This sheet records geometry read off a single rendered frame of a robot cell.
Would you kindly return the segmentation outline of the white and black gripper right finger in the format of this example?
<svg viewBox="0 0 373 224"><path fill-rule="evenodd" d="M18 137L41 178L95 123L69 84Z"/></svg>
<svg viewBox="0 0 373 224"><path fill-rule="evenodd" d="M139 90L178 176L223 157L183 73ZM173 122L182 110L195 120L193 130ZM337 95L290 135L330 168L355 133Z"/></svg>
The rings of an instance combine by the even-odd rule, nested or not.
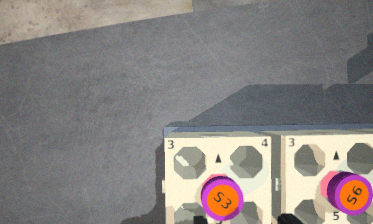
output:
<svg viewBox="0 0 373 224"><path fill-rule="evenodd" d="M282 213L278 216L277 224L304 224L292 213Z"/></svg>

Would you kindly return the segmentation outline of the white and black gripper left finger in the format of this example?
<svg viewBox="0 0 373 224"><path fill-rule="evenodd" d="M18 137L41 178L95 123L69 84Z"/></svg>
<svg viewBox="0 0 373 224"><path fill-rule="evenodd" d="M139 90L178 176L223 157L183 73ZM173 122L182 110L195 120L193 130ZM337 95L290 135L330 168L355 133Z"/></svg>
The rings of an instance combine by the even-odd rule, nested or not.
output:
<svg viewBox="0 0 373 224"><path fill-rule="evenodd" d="M193 224L208 224L208 220L203 216L193 216Z"/></svg>

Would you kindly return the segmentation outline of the cream square adapter block with numbered holes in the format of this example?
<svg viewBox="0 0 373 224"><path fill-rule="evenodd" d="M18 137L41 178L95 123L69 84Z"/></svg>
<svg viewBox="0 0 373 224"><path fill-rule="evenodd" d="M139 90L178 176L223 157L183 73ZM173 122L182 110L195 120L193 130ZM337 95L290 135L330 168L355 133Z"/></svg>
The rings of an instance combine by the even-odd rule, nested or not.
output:
<svg viewBox="0 0 373 224"><path fill-rule="evenodd" d="M292 213L304 224L373 224L373 200L366 211L351 216L321 195L321 180L329 171L363 176L373 189L373 133L328 129L260 134L271 137L272 224L282 213Z"/></svg>

